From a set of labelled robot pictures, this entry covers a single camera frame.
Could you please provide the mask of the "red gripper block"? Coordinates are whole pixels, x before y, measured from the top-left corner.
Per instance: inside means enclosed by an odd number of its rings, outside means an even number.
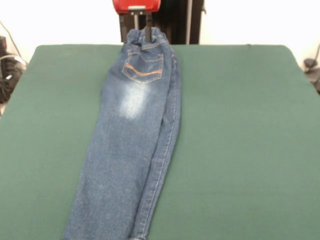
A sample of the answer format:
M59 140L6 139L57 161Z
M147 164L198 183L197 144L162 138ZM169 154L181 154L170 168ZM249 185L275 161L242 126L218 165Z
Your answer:
M146 14L145 39L152 39L152 14L158 12L161 5L161 0L113 0L115 11L119 14L120 36L121 42L127 42L127 27L123 14L131 12L140 12Z

